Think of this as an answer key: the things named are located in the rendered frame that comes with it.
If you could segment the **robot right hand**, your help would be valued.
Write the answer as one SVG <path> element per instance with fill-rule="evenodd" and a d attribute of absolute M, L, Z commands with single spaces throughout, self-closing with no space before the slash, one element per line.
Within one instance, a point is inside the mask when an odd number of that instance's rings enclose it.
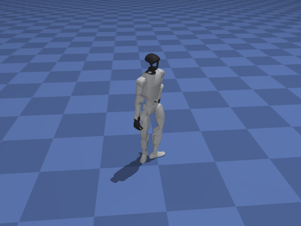
<path fill-rule="evenodd" d="M 139 121 L 140 121 L 140 116 L 138 117 L 138 120 L 134 119 L 134 128 L 136 128 L 137 130 L 142 130 L 143 128 L 141 127 Z"/>

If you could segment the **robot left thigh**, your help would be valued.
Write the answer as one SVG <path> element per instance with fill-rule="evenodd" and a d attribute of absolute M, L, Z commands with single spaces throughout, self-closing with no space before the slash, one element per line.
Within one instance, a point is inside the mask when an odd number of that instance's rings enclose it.
<path fill-rule="evenodd" d="M 155 110 L 155 119 L 156 119 L 158 126 L 153 129 L 153 134 L 156 136 L 159 136 L 162 133 L 162 129 L 164 127 L 165 114 L 164 114 L 164 109 L 163 109 L 162 104 L 160 104 L 158 102 L 156 102 L 156 104 L 157 104 L 157 107 Z"/>

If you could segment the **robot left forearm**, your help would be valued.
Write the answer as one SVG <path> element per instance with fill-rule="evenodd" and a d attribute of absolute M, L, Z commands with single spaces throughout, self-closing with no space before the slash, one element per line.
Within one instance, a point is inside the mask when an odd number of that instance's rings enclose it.
<path fill-rule="evenodd" d="M 158 102 L 158 100 L 161 98 L 161 93 L 162 93 L 162 91 L 159 92 L 158 97 L 155 99 L 156 102 Z"/>

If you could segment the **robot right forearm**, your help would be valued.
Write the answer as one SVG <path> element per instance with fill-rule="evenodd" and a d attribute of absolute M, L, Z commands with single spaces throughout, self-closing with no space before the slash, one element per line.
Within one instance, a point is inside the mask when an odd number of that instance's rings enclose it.
<path fill-rule="evenodd" d="M 135 98 L 135 115 L 134 115 L 135 120 L 138 120 L 138 117 L 141 115 L 141 107 L 142 105 L 139 104 L 139 99 Z"/>

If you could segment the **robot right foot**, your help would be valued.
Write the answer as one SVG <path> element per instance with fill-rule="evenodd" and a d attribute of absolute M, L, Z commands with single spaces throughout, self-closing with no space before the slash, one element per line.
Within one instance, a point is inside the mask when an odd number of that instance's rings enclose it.
<path fill-rule="evenodd" d="M 145 153 L 142 154 L 141 159 L 140 159 L 140 162 L 141 162 L 141 163 L 145 163 L 145 162 L 146 162 L 146 160 L 147 160 L 147 155 L 148 155 L 148 152 L 147 152 L 147 151 L 146 151 L 146 154 L 145 154 Z"/>

